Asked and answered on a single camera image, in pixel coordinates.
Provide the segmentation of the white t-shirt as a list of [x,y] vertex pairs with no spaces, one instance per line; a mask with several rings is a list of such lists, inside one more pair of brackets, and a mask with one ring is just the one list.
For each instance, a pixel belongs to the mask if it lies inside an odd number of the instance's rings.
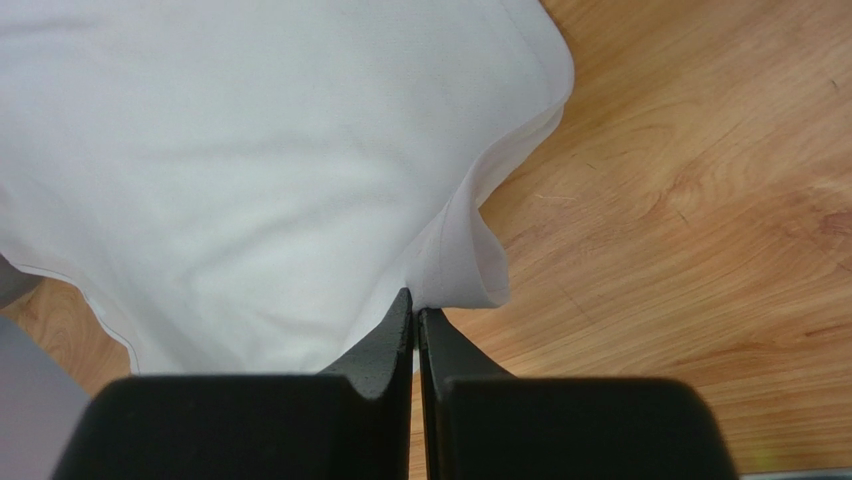
[[137,373],[316,372],[506,303],[479,207],[573,81],[537,1],[5,1],[1,253]]

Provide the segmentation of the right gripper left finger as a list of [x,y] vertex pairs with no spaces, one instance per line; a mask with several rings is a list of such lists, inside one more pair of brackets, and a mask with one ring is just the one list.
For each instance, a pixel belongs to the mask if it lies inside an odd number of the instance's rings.
[[57,479],[405,479],[412,300],[315,374],[134,376],[84,411]]

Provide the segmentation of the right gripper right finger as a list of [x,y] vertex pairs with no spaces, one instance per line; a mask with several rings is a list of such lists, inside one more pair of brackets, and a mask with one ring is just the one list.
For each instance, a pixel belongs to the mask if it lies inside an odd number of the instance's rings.
[[432,479],[734,479],[710,408],[665,378],[521,378],[419,316]]

